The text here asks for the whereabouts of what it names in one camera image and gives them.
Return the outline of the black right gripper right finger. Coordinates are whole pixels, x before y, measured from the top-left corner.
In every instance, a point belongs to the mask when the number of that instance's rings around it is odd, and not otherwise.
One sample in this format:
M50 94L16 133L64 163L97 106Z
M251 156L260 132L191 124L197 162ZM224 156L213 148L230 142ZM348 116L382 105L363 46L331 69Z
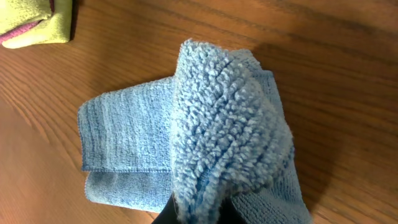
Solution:
M227 198L221 204L217 224L246 224L246 222L235 209L232 201Z

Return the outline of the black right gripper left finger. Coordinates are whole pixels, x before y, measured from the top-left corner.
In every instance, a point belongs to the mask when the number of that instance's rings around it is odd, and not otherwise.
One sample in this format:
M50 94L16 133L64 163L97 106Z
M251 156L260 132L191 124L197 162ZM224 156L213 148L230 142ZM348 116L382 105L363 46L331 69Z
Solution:
M173 194L152 224L180 224L178 220L178 205L175 202Z

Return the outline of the blue microfiber cloth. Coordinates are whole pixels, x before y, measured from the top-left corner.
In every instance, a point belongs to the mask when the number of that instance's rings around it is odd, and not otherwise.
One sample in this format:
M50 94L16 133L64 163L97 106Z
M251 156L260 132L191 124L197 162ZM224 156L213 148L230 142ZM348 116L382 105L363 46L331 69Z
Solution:
M229 198L246 223L310 223L272 72L251 51L185 41L175 74L103 93L78 110L85 195L217 223Z

